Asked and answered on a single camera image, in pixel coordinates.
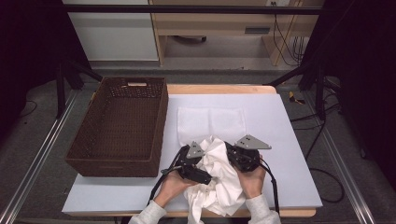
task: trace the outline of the folded white towel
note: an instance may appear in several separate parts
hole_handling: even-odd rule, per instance
[[[242,108],[186,108],[177,111],[177,137],[180,145],[197,143],[211,135],[234,143],[246,135]]]
[[[205,155],[197,167],[213,176],[208,184],[189,187],[184,196],[189,201],[189,224],[199,224],[202,208],[218,215],[233,215],[245,202],[238,175],[227,159],[224,142],[214,136],[205,139],[200,147]]]

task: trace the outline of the person's hand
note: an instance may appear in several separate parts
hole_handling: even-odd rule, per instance
[[[197,182],[189,179],[183,179],[177,171],[172,171],[167,175],[163,184],[161,185],[160,192],[154,198],[154,202],[164,208],[172,199],[182,193],[186,188],[198,184]]]
[[[265,178],[265,170],[257,167],[254,171],[242,173],[235,168],[239,182],[247,199],[255,198],[262,194],[262,185]]]

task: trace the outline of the white tabletop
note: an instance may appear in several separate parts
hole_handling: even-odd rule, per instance
[[[276,178],[280,208],[304,209],[322,206],[278,94],[170,94],[160,170],[170,165],[180,149],[177,141],[177,109],[180,106],[243,108],[247,133],[272,146],[272,149],[260,152]],[[231,143],[237,139],[224,140]],[[72,216],[138,213],[146,207],[150,192],[159,177],[160,175],[157,178],[78,175],[63,212]],[[263,193],[270,207],[274,207],[269,175],[265,177]],[[165,209],[168,212],[188,212],[188,202],[179,195]]]

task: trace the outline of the white table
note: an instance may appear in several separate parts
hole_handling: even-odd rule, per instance
[[[168,90],[170,95],[160,170],[170,165],[180,149],[177,141],[179,106],[243,108],[247,133],[272,146],[272,149],[260,150],[260,152],[276,178],[280,215],[312,217],[316,213],[316,208],[322,206],[285,107],[275,89],[262,86],[169,85]],[[84,217],[137,214],[146,207],[150,192],[158,178],[159,176],[123,178],[78,175],[64,204],[63,212],[71,216]],[[274,207],[269,175],[265,177],[263,193],[269,205]],[[179,195],[166,206],[166,210],[169,217],[186,217],[188,203],[182,195]],[[249,212],[245,205],[233,215],[233,217],[248,216]],[[203,217],[218,217],[218,215],[204,210]]]

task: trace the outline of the metal rail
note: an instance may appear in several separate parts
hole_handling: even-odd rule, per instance
[[[69,113],[76,101],[78,96],[78,91],[72,90],[69,98],[66,102],[66,109],[62,116],[59,119],[56,119],[52,125],[52,128],[47,135],[47,138],[44,140],[44,143],[41,145],[41,148],[38,150],[35,159],[33,160],[29,170],[26,172],[22,182],[18,186],[17,191],[14,193],[14,196],[8,203],[6,209],[2,212],[0,216],[0,224],[11,224],[14,222],[17,214],[21,210],[21,207],[30,192],[35,180],[40,173],[41,167],[43,166],[46,158],[50,154],[52,147],[64,126],[64,123],[69,116]]]
[[[304,98],[308,102],[308,105],[313,113],[315,113],[314,109],[314,99],[312,94],[308,94],[306,91],[303,91]],[[361,224],[375,224],[374,217],[366,203],[364,201],[363,196],[361,195],[361,191],[359,190],[355,180],[353,179],[352,174],[349,172],[346,163],[344,162],[341,154],[339,153],[337,146],[332,140],[332,136],[326,127],[323,129],[323,144],[326,146],[326,149],[329,152],[329,156],[332,160],[332,164],[334,165],[335,171],[337,172],[341,183],[343,184],[346,195],[348,196],[350,203],[352,204],[355,213],[361,222]]]
[[[209,13],[209,14],[277,14],[323,15],[339,12],[322,7],[245,7],[245,6],[182,6],[182,5],[43,5],[42,9],[66,12],[97,13]]]

